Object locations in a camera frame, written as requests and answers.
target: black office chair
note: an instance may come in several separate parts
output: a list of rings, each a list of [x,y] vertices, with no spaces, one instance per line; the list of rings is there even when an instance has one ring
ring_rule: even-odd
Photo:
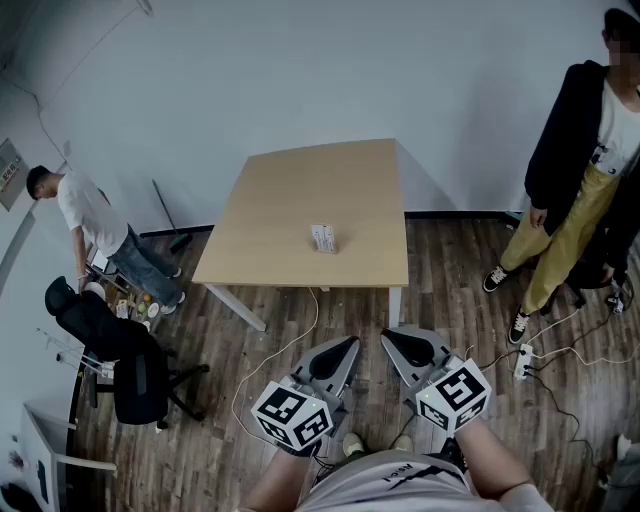
[[[168,427],[164,418],[169,399],[194,420],[204,420],[204,414],[189,409],[174,389],[196,373],[208,372],[208,365],[199,365],[184,373],[170,371],[168,358],[175,358],[175,351],[163,351],[144,325],[117,318],[96,293],[76,294],[64,277],[57,278],[47,288],[45,305],[58,325],[83,343],[97,359],[117,361],[113,384],[98,384],[97,374],[92,372],[92,407],[98,405],[98,393],[113,393],[118,421],[130,425],[155,421],[162,430]]]

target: wall outlet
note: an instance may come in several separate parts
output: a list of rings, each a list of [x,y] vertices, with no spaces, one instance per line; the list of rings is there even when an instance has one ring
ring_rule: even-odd
[[[518,360],[516,361],[516,369],[513,372],[513,375],[518,380],[524,380],[527,377],[525,376],[525,372],[527,369],[525,366],[531,365],[531,353],[533,352],[533,347],[531,345],[527,345],[523,343],[518,347]]]

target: white cable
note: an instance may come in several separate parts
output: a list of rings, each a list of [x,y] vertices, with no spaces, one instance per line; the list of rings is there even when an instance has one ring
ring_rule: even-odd
[[[573,347],[559,348],[558,350],[554,350],[553,352],[549,352],[548,354],[543,354],[541,356],[537,356],[535,354],[531,354],[531,356],[535,357],[536,359],[544,359],[545,357],[549,357],[552,354],[557,354],[558,352],[562,352],[564,350],[571,350],[578,356],[578,359],[580,359],[580,362],[585,366],[591,366],[592,364],[599,363],[600,361],[606,361],[607,363],[611,363],[611,364],[623,364],[631,361],[636,355],[636,352],[638,351],[639,348],[640,348],[640,344],[636,345],[636,348],[631,353],[631,357],[629,357],[628,359],[625,359],[624,361],[609,361],[609,359],[605,359],[604,357],[601,357],[600,359],[596,359],[595,361],[591,361],[590,363],[587,363],[584,359],[582,359],[582,356]]]
[[[551,324],[549,327],[545,327],[544,329],[542,329],[538,334],[536,334],[533,338],[529,338],[529,341],[527,341],[527,345],[531,345],[531,342],[533,340],[535,340],[538,336],[540,336],[543,332],[548,331],[549,329],[551,329],[552,327],[555,327],[558,324],[561,324],[562,322],[564,322],[565,320],[569,320],[569,318],[571,318],[573,315],[575,315],[578,311],[580,311],[579,309],[576,309],[573,313],[571,313],[569,316],[565,316],[562,320],[558,320],[555,324]]]
[[[464,352],[464,360],[467,360],[467,354],[469,353],[469,350],[471,350],[473,347],[475,347],[475,345],[471,345],[467,350],[465,350]]]
[[[320,313],[320,306],[318,306],[318,299],[316,299],[315,294],[313,293],[313,291],[311,290],[311,288],[309,288],[309,293],[311,294],[311,296],[313,297],[313,301],[316,303],[316,319],[313,321],[313,325],[311,327],[309,327],[309,329],[307,329],[303,334],[301,334],[300,336],[298,336],[297,338],[291,340],[289,343],[287,343],[285,345],[284,348],[278,350],[275,354],[270,355],[269,357],[267,357],[264,361],[262,361],[258,367],[253,370],[249,375],[247,375],[244,379],[242,379],[240,381],[240,384],[238,384],[238,389],[236,389],[236,394],[233,396],[233,401],[231,402],[231,414],[233,414],[233,417],[238,421],[238,423],[240,424],[240,426],[242,427],[242,430],[245,431],[245,433],[248,436],[253,437],[254,439],[259,439],[260,441],[262,441],[263,443],[267,443],[270,444],[272,446],[275,446],[273,443],[267,441],[266,439],[263,439],[261,437],[258,437],[254,434],[252,434],[251,432],[249,432],[247,430],[247,428],[244,426],[244,424],[242,423],[242,420],[238,417],[238,415],[236,414],[235,411],[235,404],[236,404],[236,399],[238,398],[238,393],[240,392],[240,388],[242,387],[242,385],[249,380],[251,377],[253,377],[256,373],[258,373],[258,370],[260,370],[260,368],[262,368],[262,366],[264,365],[264,363],[266,363],[267,361],[269,361],[270,359],[273,359],[276,356],[279,356],[280,354],[282,354],[285,350],[287,350],[291,345],[293,345],[296,341],[304,338],[307,334],[309,334],[316,326],[316,324],[318,323],[318,315]]]

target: person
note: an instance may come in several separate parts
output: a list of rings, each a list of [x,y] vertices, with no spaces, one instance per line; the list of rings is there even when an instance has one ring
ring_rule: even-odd
[[[163,314],[173,313],[184,301],[184,292],[171,280],[179,277],[182,270],[148,248],[88,177],[76,172],[54,174],[39,166],[29,171],[27,191],[35,200],[58,199],[71,230],[78,292],[88,282],[86,234],[127,279],[163,303],[160,309]]]
[[[456,432],[475,493],[458,467],[443,457],[412,452],[401,436],[391,450],[367,455],[362,440],[347,434],[347,462],[312,489],[300,504],[310,452],[279,449],[238,512],[551,512],[520,462],[476,418]]]
[[[640,228],[640,23],[619,9],[604,17],[610,66],[575,64],[564,78],[529,162],[531,199],[517,231],[484,279],[493,292],[529,258],[540,255],[509,330],[517,344],[532,313],[541,309],[581,257],[608,212],[602,283],[626,257]]]

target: jeans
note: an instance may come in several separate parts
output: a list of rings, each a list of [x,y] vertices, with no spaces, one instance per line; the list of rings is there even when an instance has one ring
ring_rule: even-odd
[[[182,291],[170,279],[177,269],[153,249],[129,226],[127,238],[115,254],[109,257],[125,277],[138,288],[157,298],[167,307],[178,304]]]

